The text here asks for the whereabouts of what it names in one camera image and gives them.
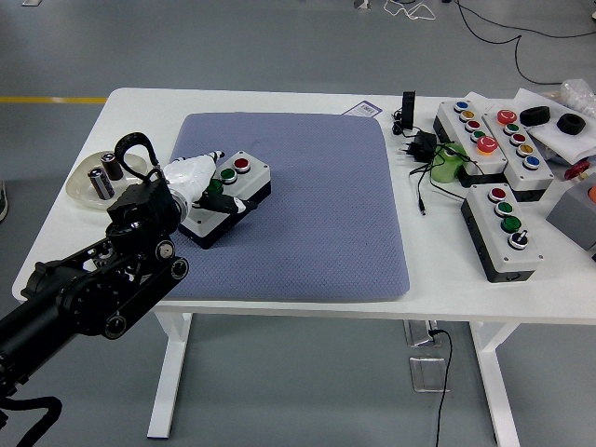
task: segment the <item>sticker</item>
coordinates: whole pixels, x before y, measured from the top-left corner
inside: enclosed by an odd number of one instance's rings
[[[353,115],[353,116],[368,116],[373,117],[383,112],[383,109],[378,108],[376,105],[372,105],[368,101],[363,101],[358,105],[355,105],[347,112],[342,115]]]

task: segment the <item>power adapter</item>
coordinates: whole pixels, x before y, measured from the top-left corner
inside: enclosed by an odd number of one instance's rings
[[[436,148],[437,135],[419,130],[413,142],[408,145],[406,154],[413,156],[413,159],[420,163],[429,163],[435,156]]]

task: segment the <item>red button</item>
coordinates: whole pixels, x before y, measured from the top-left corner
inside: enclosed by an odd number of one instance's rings
[[[466,130],[468,132],[473,132],[474,130],[478,130],[481,128],[481,123],[479,123],[478,121],[472,119],[471,121],[468,121],[466,123]]]
[[[247,172],[251,168],[251,163],[246,158],[237,158],[234,160],[234,169],[238,174]]]
[[[505,191],[503,191],[501,188],[493,188],[491,189],[491,192],[488,193],[488,198],[494,202],[500,202],[502,200],[505,200],[505,196],[507,194],[505,193]]]
[[[511,142],[511,144],[519,146],[520,144],[525,142],[525,137],[520,133],[514,133],[509,137],[509,141]]]
[[[507,124],[515,123],[518,119],[518,116],[515,115],[515,112],[508,109],[499,110],[496,114],[496,120],[501,123],[503,126]]]
[[[476,145],[478,146],[478,150],[486,155],[492,154],[496,148],[499,147],[493,137],[487,136],[480,137],[476,142]]]

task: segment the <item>green container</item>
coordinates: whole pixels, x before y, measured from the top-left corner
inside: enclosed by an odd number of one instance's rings
[[[442,144],[437,146],[432,159],[430,177],[438,183],[451,183],[457,178],[457,172],[464,164],[466,151],[459,144]]]

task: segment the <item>battery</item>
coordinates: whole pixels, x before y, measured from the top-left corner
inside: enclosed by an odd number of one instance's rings
[[[91,180],[91,184],[101,200],[109,200],[114,196],[114,188],[103,168],[93,168],[89,171],[87,176]]]
[[[118,160],[115,159],[113,152],[107,152],[102,155],[102,165],[105,169],[105,173],[108,174],[108,179],[115,181],[124,177],[122,167],[120,166],[120,163],[118,163]]]

